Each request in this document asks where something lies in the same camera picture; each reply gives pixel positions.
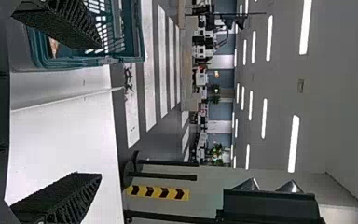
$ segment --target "machine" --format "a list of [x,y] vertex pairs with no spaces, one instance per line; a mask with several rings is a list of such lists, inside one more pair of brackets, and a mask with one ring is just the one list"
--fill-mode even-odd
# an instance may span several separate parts
[[192,0],[192,15],[197,16],[212,12],[214,12],[212,0]]
[[208,69],[204,66],[197,66],[193,69],[193,77],[197,87],[205,86],[208,83]]

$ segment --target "white wall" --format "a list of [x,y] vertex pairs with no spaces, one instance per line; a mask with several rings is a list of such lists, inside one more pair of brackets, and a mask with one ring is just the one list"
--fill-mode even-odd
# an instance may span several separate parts
[[[236,81],[255,90],[254,121],[237,148],[245,150],[246,142],[253,145],[251,167],[286,170],[291,117],[296,113],[301,117],[296,170],[327,171],[358,197],[358,1],[313,0],[309,53],[301,57],[303,1],[274,1],[269,7],[263,1],[257,7],[250,2],[250,11],[274,15],[272,55],[267,63],[268,17],[253,17],[251,30],[242,32],[238,43],[257,30],[256,64],[238,68]],[[238,49],[241,57],[242,47]],[[299,78],[306,79],[303,94],[296,90]],[[262,141],[264,97],[268,121]]]
[[111,93],[11,113],[5,201],[72,172],[103,175],[84,223],[123,223]]
[[[231,169],[222,167],[176,168],[146,166],[145,172],[195,174],[197,182],[135,178],[133,184],[161,187],[187,188],[189,202],[173,202],[146,198],[127,197],[132,210],[193,217],[215,217],[216,209],[223,207],[223,189],[232,189],[248,178],[254,177],[262,190],[275,190],[294,179],[305,191],[316,195],[321,215],[327,224],[358,224],[358,201],[328,175],[288,174],[280,171]],[[142,224],[157,223],[138,219]]]

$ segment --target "yellow black chevron stripe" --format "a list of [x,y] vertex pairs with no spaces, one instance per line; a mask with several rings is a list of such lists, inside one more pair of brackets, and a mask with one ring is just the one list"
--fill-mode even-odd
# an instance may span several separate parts
[[166,199],[181,202],[188,202],[190,199],[189,189],[148,187],[140,185],[131,185],[126,188],[127,195],[131,197]]

